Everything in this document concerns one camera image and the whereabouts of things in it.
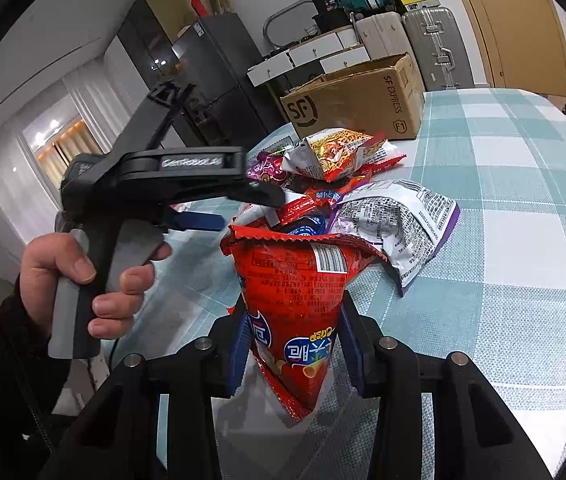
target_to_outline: orange curtain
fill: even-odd
[[[36,157],[43,171],[58,188],[66,168],[79,153],[103,153],[83,120],[57,134],[52,143],[40,150]]]

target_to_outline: white drawer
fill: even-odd
[[[336,32],[332,32],[291,48],[289,56],[292,58],[295,66],[301,66],[340,50],[343,50],[341,40]]]
[[[321,59],[321,66],[323,70],[325,70],[325,73],[329,74],[330,72],[336,72],[336,70],[347,68],[348,66],[353,66],[364,61],[369,61],[369,56],[367,55],[365,47],[361,45],[335,54],[334,56]]]
[[[337,33],[339,35],[339,40],[341,40],[341,44],[343,48],[349,48],[351,46],[355,46],[359,44],[359,38],[357,38],[357,34],[354,31],[354,27],[345,28],[344,30],[340,30]]]
[[[247,76],[254,86],[265,83],[266,81],[292,70],[294,65],[287,56],[287,50],[276,54],[274,57],[266,59],[262,63],[247,70]]]

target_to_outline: silver bolt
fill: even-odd
[[[207,350],[212,347],[212,338],[211,337],[199,337],[194,340],[194,348],[197,350]]]
[[[454,352],[452,354],[452,362],[455,365],[465,366],[468,362],[470,362],[470,358],[463,352]]]
[[[385,348],[386,350],[394,350],[397,346],[399,346],[399,342],[388,335],[381,337],[378,340],[378,344],[381,348]]]
[[[128,354],[123,358],[123,364],[128,368],[134,368],[141,361],[143,361],[143,355],[141,354]]]

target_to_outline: white curtain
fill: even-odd
[[[130,114],[110,85],[103,59],[73,70],[64,76],[63,83],[100,148],[109,152]]]
[[[15,118],[0,129],[0,277],[10,282],[25,246],[54,231],[58,210],[22,146],[26,142]]]

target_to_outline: table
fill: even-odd
[[[277,134],[290,132],[288,125]],[[349,291],[362,314],[414,351],[470,355],[554,473],[566,454],[566,116],[526,91],[431,92],[417,139],[400,146],[408,156],[385,178],[411,178],[455,198],[460,219],[404,298],[378,265]],[[237,204],[194,208],[230,220]],[[226,314],[239,285],[220,236],[170,232],[174,255],[157,264],[157,283],[115,361],[132,351],[174,352]],[[162,406],[157,452],[165,459]],[[423,406],[429,478],[427,396]],[[214,402],[223,478],[365,479],[377,407],[349,386],[337,344],[317,410],[294,423],[250,358],[237,395]]]

